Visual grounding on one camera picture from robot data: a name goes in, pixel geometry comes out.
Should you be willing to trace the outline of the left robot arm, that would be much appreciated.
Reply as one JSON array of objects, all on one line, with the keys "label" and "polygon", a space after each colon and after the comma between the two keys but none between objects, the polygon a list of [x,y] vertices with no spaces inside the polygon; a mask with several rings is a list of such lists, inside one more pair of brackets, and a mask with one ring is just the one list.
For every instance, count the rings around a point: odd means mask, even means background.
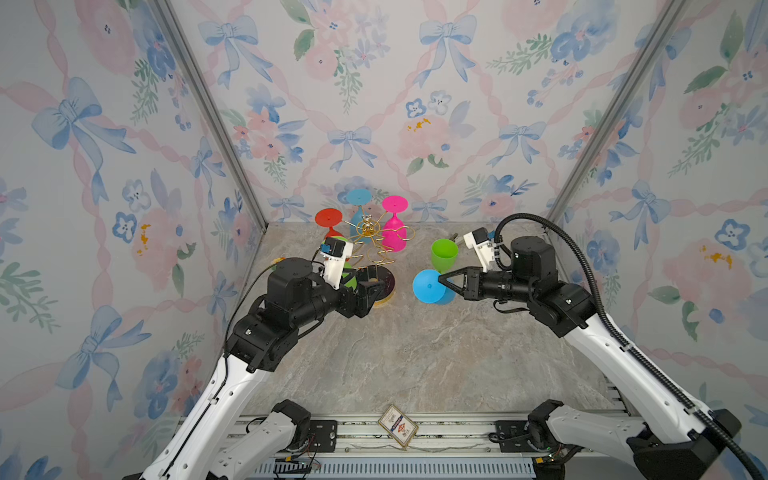
[{"label": "left robot arm", "polygon": [[310,413],[290,400],[230,446],[223,444],[256,391],[303,334],[329,314],[367,316],[392,291],[394,278],[377,265],[348,269],[292,257],[269,270],[267,291],[228,334],[204,393],[140,479],[246,479],[275,454],[301,447]]}]

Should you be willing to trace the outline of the blue wine glass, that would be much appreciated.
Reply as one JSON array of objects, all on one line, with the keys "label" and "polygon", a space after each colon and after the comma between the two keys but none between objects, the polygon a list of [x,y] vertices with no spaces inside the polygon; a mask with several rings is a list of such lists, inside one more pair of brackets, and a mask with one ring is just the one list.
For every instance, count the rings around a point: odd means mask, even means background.
[{"label": "blue wine glass", "polygon": [[412,282],[416,298],[429,305],[447,305],[455,298],[455,292],[439,282],[440,274],[435,270],[419,272]]}]

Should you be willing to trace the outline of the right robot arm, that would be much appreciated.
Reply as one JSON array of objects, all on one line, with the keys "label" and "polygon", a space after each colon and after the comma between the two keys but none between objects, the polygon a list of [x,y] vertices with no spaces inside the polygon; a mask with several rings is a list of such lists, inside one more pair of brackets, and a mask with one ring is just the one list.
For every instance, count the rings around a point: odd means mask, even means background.
[{"label": "right robot arm", "polygon": [[[528,415],[524,439],[544,453],[540,465],[561,467],[577,452],[591,450],[621,460],[646,479],[700,479],[739,432],[728,410],[713,410],[669,380],[611,318],[601,318],[597,300],[578,284],[558,277],[554,248],[524,236],[511,245],[512,266],[492,267],[492,240],[483,228],[465,245],[480,261],[440,276],[465,300],[517,302],[536,321],[591,360],[637,409],[626,420],[579,411],[547,400]],[[454,275],[460,283],[454,283]]]}]

